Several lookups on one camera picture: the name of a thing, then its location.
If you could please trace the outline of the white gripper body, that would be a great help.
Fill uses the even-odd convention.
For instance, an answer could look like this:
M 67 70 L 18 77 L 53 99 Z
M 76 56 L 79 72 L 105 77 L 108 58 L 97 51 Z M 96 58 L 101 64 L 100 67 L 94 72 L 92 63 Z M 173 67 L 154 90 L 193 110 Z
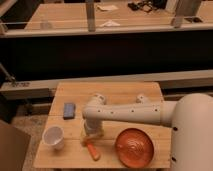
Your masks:
M 84 137 L 101 137 L 103 135 L 102 122 L 96 119 L 85 119 L 82 134 Z

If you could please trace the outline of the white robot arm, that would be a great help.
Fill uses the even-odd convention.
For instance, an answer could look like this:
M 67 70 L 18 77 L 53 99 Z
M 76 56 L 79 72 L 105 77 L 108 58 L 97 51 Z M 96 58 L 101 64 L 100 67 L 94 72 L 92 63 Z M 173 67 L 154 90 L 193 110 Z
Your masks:
M 151 102 L 139 95 L 133 104 L 107 105 L 94 95 L 82 111 L 87 137 L 102 134 L 102 122 L 171 126 L 171 171 L 213 171 L 213 97 L 194 93 L 178 101 Z

